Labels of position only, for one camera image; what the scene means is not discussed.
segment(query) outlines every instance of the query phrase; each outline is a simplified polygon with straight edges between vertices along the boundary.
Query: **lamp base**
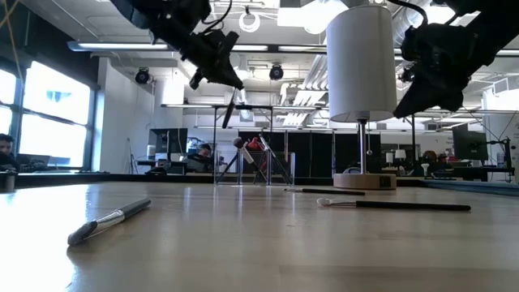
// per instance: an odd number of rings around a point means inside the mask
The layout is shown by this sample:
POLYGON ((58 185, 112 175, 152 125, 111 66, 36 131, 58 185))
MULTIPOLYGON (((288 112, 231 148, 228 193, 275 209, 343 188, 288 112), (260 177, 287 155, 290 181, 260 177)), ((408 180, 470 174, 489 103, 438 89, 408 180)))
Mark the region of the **lamp base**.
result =
POLYGON ((396 190, 394 174, 335 174, 333 186, 359 190, 396 190))

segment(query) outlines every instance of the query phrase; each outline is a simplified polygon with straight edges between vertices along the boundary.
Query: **yellow cable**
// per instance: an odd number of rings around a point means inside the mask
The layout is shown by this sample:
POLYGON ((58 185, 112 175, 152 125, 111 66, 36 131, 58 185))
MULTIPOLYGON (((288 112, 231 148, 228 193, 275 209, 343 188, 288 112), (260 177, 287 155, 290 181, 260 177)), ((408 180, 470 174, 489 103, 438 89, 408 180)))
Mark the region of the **yellow cable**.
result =
MULTIPOLYGON (((11 11, 14 10, 15 5, 16 5, 16 2, 13 5, 13 7, 11 8, 11 11)), ((15 37, 13 36, 13 28, 11 26, 11 21, 9 20, 9 12, 7 11, 7 1, 4 2, 3 7, 4 7, 4 10, 6 11, 7 28, 9 28, 9 37, 11 38, 11 46, 13 48, 13 54, 15 55, 16 68, 18 69, 19 79, 22 82, 22 88, 25 88, 24 75, 22 74, 22 69, 19 66, 19 59, 18 59, 18 52, 16 51, 15 37)))
MULTIPOLYGON (((3 24, 9 19, 9 16, 13 13, 13 11, 16 8, 16 5, 18 5, 19 0, 16 0, 11 9, 6 13, 6 15, 3 17, 2 22, 0 22, 0 28, 2 28, 3 24)), ((7 8, 7 1, 3 3, 3 5, 7 8)))

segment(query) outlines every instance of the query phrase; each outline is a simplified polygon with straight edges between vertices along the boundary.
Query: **man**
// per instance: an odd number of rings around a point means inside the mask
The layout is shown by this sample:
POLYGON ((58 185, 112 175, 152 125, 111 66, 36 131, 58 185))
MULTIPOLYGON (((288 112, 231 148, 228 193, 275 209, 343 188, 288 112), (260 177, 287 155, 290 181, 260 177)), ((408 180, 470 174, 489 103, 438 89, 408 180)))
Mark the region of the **man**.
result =
POLYGON ((13 153, 11 153, 13 141, 13 137, 0 134, 0 171, 19 170, 19 164, 16 162, 13 153))
POLYGON ((187 163, 187 171, 191 172, 208 172, 212 169, 212 162, 209 157, 211 156, 211 146, 209 144, 201 144, 199 146, 198 154, 188 155, 182 160, 187 163))

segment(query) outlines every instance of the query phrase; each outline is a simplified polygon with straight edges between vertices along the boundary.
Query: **window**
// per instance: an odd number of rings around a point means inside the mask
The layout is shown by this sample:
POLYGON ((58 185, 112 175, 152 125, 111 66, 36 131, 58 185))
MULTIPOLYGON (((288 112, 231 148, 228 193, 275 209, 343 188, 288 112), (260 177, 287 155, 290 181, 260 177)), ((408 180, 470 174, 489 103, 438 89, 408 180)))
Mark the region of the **window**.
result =
POLYGON ((85 127, 24 114, 20 153, 50 155, 51 164, 83 166, 85 127))
POLYGON ((4 104, 15 102, 16 77, 0 70, 0 101, 4 104))
POLYGON ((19 153, 50 165, 83 167, 90 88, 38 62, 27 70, 19 153))
POLYGON ((27 70, 24 108, 86 125, 90 88, 38 62, 27 70))
POLYGON ((0 134, 9 134, 13 113, 10 109, 0 107, 0 134))

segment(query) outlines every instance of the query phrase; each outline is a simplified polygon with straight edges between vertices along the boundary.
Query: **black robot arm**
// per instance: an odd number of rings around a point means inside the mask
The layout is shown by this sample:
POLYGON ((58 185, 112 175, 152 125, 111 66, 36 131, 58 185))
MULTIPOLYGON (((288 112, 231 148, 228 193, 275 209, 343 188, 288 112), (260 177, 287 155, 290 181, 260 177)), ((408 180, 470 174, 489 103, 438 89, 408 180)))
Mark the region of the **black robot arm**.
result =
POLYGON ((193 89, 203 78, 243 89, 243 82, 229 62, 238 34, 229 32, 226 36, 220 29, 193 33, 198 22, 211 14, 208 0, 110 1, 137 28, 148 29, 153 44, 163 40, 181 54, 183 61, 187 59, 198 68, 190 82, 193 89))
POLYGON ((403 81, 409 91, 394 112, 397 118, 440 106, 457 111, 462 90, 483 65, 494 62, 497 53, 519 35, 517 0, 436 0, 447 4, 457 16, 480 11, 466 27, 423 24, 410 28, 402 43, 402 57, 414 62, 403 81))

